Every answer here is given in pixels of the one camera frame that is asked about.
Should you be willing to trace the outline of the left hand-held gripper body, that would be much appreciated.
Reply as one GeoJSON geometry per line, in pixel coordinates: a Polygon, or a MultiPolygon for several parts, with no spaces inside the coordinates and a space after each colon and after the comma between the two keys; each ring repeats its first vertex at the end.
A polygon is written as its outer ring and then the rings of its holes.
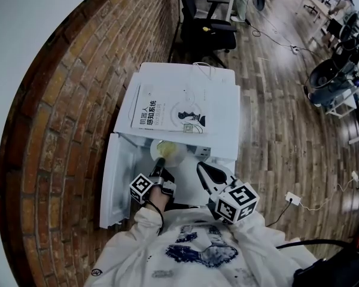
{"type": "Polygon", "coordinates": [[[139,204],[144,204],[153,187],[159,187],[161,192],[170,197],[171,200],[175,197],[177,186],[171,182],[166,181],[163,177],[147,177],[140,173],[130,184],[130,195],[139,204]]]}

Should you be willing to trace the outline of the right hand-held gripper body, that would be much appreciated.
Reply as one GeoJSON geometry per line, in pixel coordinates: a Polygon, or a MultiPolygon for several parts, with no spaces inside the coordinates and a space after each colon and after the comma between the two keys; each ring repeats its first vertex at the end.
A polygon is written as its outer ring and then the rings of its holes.
{"type": "Polygon", "coordinates": [[[255,211],[259,199],[259,195],[249,183],[232,179],[220,192],[210,196],[207,207],[215,219],[236,224],[255,211]]]}

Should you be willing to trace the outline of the person's left hand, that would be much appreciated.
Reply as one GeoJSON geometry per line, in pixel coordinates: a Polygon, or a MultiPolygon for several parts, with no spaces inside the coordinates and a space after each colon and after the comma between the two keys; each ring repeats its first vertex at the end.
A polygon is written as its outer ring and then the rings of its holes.
{"type": "Polygon", "coordinates": [[[162,193],[159,186],[152,187],[149,195],[149,201],[158,208],[159,211],[164,212],[165,207],[170,200],[170,196],[162,193]]]}

